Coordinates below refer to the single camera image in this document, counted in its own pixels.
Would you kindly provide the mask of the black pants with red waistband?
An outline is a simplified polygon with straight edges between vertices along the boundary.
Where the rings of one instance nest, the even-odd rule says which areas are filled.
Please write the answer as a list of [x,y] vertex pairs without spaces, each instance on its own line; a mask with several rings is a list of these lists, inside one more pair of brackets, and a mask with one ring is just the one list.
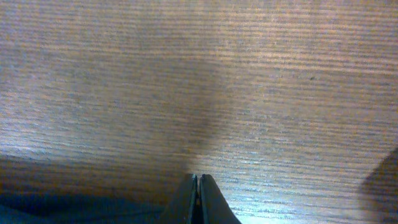
[[1,223],[178,223],[164,207],[84,195],[1,195]]

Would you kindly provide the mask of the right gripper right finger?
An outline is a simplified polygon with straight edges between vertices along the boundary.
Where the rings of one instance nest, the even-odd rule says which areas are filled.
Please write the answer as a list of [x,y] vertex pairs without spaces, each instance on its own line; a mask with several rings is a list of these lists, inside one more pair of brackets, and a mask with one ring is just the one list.
[[210,174],[200,177],[199,188],[204,224],[241,224]]

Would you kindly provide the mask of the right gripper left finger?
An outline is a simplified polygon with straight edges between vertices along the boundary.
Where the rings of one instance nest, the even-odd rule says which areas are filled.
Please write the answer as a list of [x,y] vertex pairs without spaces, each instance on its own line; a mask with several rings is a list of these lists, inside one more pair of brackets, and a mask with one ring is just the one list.
[[192,224],[197,202],[197,181],[195,174],[186,174],[176,190],[173,199],[160,216],[161,224]]

